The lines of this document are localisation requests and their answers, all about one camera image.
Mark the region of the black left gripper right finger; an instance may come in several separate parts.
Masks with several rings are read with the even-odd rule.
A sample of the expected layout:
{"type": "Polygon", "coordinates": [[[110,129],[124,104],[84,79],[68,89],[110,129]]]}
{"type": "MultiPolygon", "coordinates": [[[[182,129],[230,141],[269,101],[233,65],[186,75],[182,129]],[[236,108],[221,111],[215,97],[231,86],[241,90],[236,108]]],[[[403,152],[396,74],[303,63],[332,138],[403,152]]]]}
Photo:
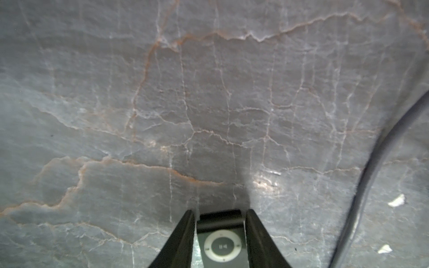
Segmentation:
{"type": "Polygon", "coordinates": [[[253,209],[245,217],[250,268],[291,268],[253,209]]]}

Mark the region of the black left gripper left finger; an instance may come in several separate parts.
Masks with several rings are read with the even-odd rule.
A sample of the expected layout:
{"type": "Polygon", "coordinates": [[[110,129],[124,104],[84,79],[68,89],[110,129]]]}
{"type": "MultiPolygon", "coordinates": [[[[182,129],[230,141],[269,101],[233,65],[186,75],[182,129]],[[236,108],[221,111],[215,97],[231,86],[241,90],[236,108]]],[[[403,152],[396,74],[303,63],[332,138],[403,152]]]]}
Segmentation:
{"type": "Polygon", "coordinates": [[[194,212],[187,210],[149,268],[190,268],[195,223],[194,212]]]}

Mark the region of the black mp3 player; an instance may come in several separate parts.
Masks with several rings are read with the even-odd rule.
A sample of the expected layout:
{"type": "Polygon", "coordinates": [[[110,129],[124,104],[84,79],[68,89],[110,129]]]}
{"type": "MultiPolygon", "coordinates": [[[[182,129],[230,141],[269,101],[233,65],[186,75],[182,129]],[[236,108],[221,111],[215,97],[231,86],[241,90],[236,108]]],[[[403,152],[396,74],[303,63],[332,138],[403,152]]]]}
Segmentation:
{"type": "Polygon", "coordinates": [[[204,268],[248,268],[245,221],[239,209],[205,213],[196,224],[204,268]]]}

